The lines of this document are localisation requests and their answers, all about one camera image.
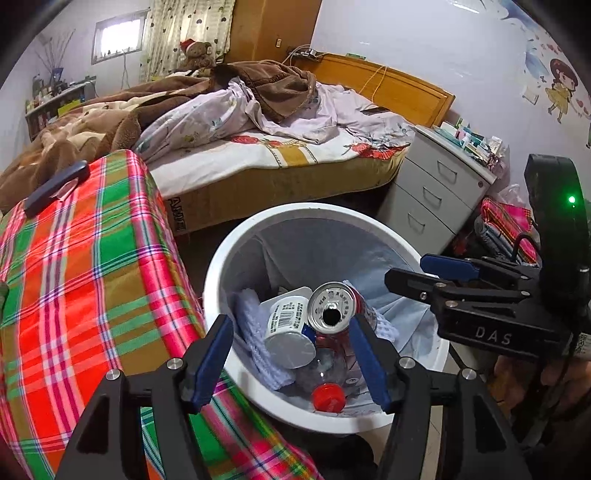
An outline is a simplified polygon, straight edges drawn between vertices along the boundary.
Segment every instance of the drawer handle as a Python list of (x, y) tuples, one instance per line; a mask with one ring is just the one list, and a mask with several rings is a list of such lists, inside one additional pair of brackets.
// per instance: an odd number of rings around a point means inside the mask
[(443, 199), (441, 197), (438, 197), (437, 195), (435, 195), (431, 190), (429, 190), (427, 187), (423, 187), (423, 196), (425, 197), (425, 199), (427, 200), (427, 196), (425, 195), (425, 192), (429, 193), (430, 195), (434, 196), (438, 203), (438, 207), (441, 205), (441, 202), (443, 201)]
[(443, 163), (441, 160), (437, 160), (437, 169), (439, 170), (439, 173), (441, 173), (441, 170), (439, 168), (439, 165), (441, 165), (443, 168), (445, 168), (446, 170), (449, 170), (450, 172), (453, 173), (454, 177), (453, 177), (453, 183), (456, 182), (457, 180), (457, 172), (453, 171), (450, 167), (448, 167), (447, 165), (445, 165), (445, 163)]
[(410, 212), (408, 213), (408, 217), (412, 218), (415, 222), (417, 222), (421, 226), (421, 233), (423, 233), (423, 231), (425, 230), (425, 224), (419, 222), (415, 217), (412, 216), (412, 214)]

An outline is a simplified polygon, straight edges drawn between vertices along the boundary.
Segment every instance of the blue gripper pad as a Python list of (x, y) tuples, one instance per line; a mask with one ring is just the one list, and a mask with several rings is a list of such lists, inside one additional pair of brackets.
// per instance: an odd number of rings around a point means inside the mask
[(468, 260), (442, 257), (441, 255), (423, 256), (421, 268), (425, 273), (437, 275), (442, 280), (477, 280), (480, 274), (478, 267), (472, 265)]
[(198, 340), (209, 344), (204, 345), (207, 350), (194, 376), (195, 390), (191, 403), (197, 411), (212, 399), (213, 390), (222, 374), (233, 340), (234, 326), (227, 315), (218, 317), (207, 336)]
[(368, 338), (365, 336), (360, 321), (365, 322), (365, 319), (358, 319), (358, 315), (351, 319), (349, 323), (349, 339), (353, 346), (355, 357), (361, 367), (361, 373), (363, 373), (372, 400), (375, 404), (382, 407), (383, 411), (389, 411), (392, 404), (392, 398), (388, 393), (388, 374), (383, 369), (376, 353), (368, 341)]

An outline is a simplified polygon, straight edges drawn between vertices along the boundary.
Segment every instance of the plastic bottle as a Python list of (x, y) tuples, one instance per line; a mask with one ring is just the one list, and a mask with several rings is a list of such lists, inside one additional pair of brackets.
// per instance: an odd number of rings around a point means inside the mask
[(346, 398), (342, 385), (347, 379), (347, 364), (337, 342), (317, 345), (314, 359), (294, 372), (295, 383), (311, 394), (316, 410), (332, 413), (343, 410)]

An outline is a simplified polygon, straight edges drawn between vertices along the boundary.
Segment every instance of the yellow dress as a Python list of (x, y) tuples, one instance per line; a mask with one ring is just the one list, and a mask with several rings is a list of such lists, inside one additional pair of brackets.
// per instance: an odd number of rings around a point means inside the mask
[(546, 93), (550, 102), (555, 104), (563, 115), (569, 111), (570, 91), (562, 83), (557, 82), (552, 88), (547, 88)]

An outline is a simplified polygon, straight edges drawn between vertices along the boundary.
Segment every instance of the trash can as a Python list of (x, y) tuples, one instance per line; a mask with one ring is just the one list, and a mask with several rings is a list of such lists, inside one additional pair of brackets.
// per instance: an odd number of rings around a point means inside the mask
[[(437, 336), (428, 306), (390, 293), (384, 275), (392, 267), (422, 272), (411, 245), (372, 218), (323, 203), (291, 203), (258, 213), (237, 226), (217, 249), (203, 291), (206, 327), (220, 313), (233, 318), (235, 294), (254, 289), (261, 301), (279, 287), (315, 289), (350, 281), (366, 301), (397, 327), (396, 347), (426, 368), (442, 371), (449, 342)], [(392, 422), (369, 393), (348, 398), (341, 413), (314, 411), (310, 399), (269, 390), (258, 378), (244, 340), (235, 329), (226, 372), (244, 394), (276, 419), (304, 430), (351, 434)]]

